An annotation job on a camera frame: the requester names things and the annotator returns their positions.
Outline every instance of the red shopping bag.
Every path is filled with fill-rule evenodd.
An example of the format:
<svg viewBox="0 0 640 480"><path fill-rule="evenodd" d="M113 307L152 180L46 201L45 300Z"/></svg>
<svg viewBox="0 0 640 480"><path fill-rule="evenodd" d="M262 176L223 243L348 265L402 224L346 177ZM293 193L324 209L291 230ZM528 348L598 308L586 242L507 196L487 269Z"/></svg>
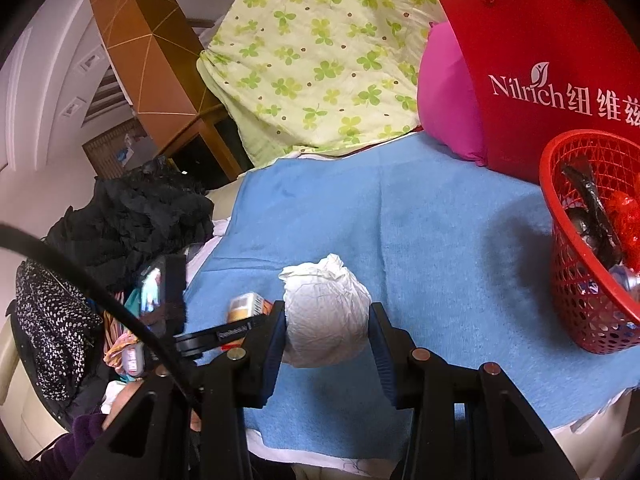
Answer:
<svg viewBox="0 0 640 480"><path fill-rule="evenodd" d="M441 0L474 83L489 168L538 182L567 130L640 143L640 53L603 0Z"/></svg>

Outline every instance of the crumpled tissue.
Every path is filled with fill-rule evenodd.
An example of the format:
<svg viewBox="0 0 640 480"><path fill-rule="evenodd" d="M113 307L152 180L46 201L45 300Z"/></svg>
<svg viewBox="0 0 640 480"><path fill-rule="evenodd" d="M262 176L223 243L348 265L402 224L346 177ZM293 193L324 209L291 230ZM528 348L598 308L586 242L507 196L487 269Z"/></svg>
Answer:
<svg viewBox="0 0 640 480"><path fill-rule="evenodd" d="M287 343L283 362L329 366L356 357L367 344L371 296L336 254L285 267Z"/></svg>

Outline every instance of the person's hand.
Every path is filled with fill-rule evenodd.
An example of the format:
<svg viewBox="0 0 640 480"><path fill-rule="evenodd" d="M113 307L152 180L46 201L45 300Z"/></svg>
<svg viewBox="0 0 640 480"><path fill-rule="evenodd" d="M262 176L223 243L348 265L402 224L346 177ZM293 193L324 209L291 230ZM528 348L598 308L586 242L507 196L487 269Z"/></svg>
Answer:
<svg viewBox="0 0 640 480"><path fill-rule="evenodd" d="M113 419L116 418L118 413L122 411L124 405L129 402L129 399L133 397L133 394L138 390L138 388L142 386L142 381L133 381L132 383L127 383L122 391L116 396L113 400L113 404L111 405L111 411L107 418L104 419L102 423L102 430L106 430L109 425L113 422Z"/></svg>

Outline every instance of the yellow-green bed sheet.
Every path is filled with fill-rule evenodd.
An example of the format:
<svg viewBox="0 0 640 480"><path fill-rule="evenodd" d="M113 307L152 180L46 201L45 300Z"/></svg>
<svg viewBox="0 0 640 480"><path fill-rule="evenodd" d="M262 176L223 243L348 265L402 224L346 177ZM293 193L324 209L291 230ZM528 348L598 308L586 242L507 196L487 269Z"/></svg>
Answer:
<svg viewBox="0 0 640 480"><path fill-rule="evenodd" d="M343 155L418 125L417 73L438 0L235 0L198 60L256 167Z"/></svg>

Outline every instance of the metal screw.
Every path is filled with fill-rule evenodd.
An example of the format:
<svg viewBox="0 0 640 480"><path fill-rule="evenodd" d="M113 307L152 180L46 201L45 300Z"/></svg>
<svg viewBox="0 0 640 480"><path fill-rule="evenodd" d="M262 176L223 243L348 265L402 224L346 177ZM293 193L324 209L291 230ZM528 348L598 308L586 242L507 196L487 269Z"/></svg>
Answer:
<svg viewBox="0 0 640 480"><path fill-rule="evenodd" d="M428 361L431 357L431 352L429 352L426 348L416 348L413 352L411 352L411 356L416 361Z"/></svg>
<svg viewBox="0 0 640 480"><path fill-rule="evenodd" d="M226 356L232 361L239 361L243 359L246 355L246 350L244 348L240 348L239 346L235 348L231 348L226 352Z"/></svg>
<svg viewBox="0 0 640 480"><path fill-rule="evenodd" d="M489 375L497 375L502 371L498 363L484 363L482 368L484 368L484 371Z"/></svg>

